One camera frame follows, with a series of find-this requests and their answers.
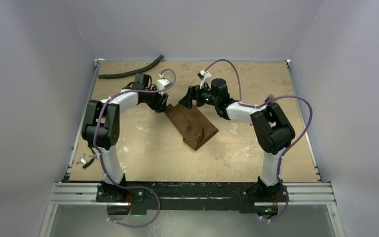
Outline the brown fabric napkin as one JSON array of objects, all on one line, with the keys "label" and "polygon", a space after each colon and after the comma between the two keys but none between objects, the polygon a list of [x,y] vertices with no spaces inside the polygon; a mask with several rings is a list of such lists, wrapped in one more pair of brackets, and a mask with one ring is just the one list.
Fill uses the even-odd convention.
[{"label": "brown fabric napkin", "polygon": [[183,142],[194,151],[200,149],[219,132],[195,106],[188,109],[180,104],[169,104],[165,114],[182,135]]}]

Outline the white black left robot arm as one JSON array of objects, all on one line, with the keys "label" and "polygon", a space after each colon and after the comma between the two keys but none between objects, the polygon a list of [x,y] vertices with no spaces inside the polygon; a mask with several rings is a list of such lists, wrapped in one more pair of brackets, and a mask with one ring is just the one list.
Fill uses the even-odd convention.
[{"label": "white black left robot arm", "polygon": [[147,74],[136,74],[134,80],[117,94],[87,102],[81,136],[101,164],[103,177],[99,185],[99,197],[121,202],[129,194],[115,147],[120,137],[121,113],[142,103],[156,113],[165,112],[168,99],[166,90],[175,82],[164,74],[160,74],[156,82]]}]

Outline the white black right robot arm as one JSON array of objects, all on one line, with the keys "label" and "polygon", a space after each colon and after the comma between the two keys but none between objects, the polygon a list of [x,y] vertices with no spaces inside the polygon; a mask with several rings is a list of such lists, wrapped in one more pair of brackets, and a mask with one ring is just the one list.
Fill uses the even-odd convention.
[{"label": "white black right robot arm", "polygon": [[260,199],[269,201],[280,189],[282,154],[295,138],[295,131],[282,111],[272,102],[273,95],[265,99],[264,106],[241,104],[231,98],[227,82],[213,79],[210,85],[190,86],[179,104],[187,109],[205,104],[214,106],[219,117],[253,126],[259,146],[264,151],[262,172],[253,186]]}]

